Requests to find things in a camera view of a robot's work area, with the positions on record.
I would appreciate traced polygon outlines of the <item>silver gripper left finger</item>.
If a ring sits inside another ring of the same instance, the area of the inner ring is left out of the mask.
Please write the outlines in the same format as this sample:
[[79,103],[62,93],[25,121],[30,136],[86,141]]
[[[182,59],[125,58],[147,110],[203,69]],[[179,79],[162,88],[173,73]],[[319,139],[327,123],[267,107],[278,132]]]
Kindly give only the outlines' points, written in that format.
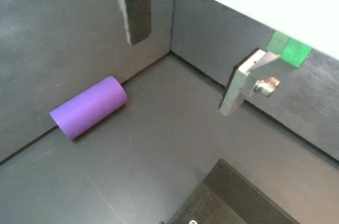
[[127,42],[134,46],[151,34],[151,0],[118,0]]

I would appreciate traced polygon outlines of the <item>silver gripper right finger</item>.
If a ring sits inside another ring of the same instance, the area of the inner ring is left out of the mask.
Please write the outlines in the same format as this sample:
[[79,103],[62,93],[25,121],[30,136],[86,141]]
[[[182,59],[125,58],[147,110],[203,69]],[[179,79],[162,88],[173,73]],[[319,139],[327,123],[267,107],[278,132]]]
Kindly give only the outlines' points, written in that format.
[[295,66],[281,56],[255,49],[234,68],[221,112],[231,116],[255,93],[269,97],[279,86],[279,77],[294,70]]

